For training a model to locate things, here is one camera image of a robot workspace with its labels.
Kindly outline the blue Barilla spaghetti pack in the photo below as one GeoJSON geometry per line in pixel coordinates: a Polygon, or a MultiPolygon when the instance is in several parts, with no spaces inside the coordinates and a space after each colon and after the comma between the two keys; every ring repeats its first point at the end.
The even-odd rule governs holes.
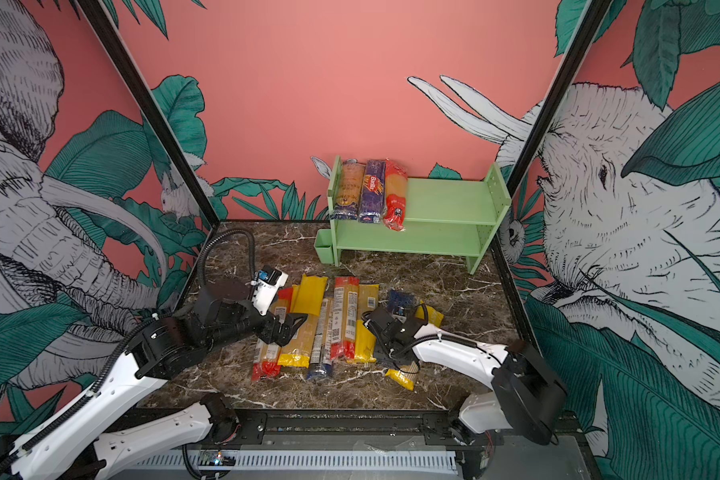
{"type": "Polygon", "coordinates": [[[360,223],[381,222],[385,198],[385,170],[385,160],[369,160],[365,165],[358,210],[360,223]]]}

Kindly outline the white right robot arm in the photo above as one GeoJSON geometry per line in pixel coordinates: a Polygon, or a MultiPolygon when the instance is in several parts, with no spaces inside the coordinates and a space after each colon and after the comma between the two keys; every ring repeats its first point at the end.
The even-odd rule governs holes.
{"type": "Polygon", "coordinates": [[[382,357],[395,368],[437,364],[489,389],[469,395],[458,408],[454,426],[458,435],[511,429],[538,445],[556,439],[555,426],[568,391],[530,343],[479,342],[449,333],[415,315],[401,321],[382,307],[364,313],[362,321],[376,337],[382,357]]]}

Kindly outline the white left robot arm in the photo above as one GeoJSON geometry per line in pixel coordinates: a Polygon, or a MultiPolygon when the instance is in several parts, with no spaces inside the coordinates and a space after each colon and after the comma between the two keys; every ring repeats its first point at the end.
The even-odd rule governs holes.
{"type": "Polygon", "coordinates": [[[107,359],[102,376],[71,405],[6,445],[0,477],[103,479],[163,449],[234,439],[239,420],[220,393],[129,431],[107,430],[143,398],[225,346],[250,336],[287,345],[308,317],[270,312],[276,294],[275,287],[263,284],[242,300],[226,300],[202,289],[188,313],[137,328],[107,359]]]}

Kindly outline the blue gold spaghetti bag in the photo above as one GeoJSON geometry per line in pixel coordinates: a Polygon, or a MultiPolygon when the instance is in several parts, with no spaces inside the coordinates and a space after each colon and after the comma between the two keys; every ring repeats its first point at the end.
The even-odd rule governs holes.
{"type": "Polygon", "coordinates": [[[338,187],[334,195],[332,220],[356,220],[365,165],[355,159],[343,161],[338,175],[338,187]]]}

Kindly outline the yellow Pastatime spaghetti bag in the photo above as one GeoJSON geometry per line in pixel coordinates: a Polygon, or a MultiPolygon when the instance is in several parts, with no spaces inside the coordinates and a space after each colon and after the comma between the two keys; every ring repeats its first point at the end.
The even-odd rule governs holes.
{"type": "MultiPolygon", "coordinates": [[[[434,307],[421,303],[413,311],[413,317],[416,320],[425,321],[427,324],[440,327],[444,315],[434,307]]],[[[413,391],[419,371],[420,362],[418,360],[394,361],[393,367],[386,370],[385,376],[392,379],[404,389],[413,391]]]]}

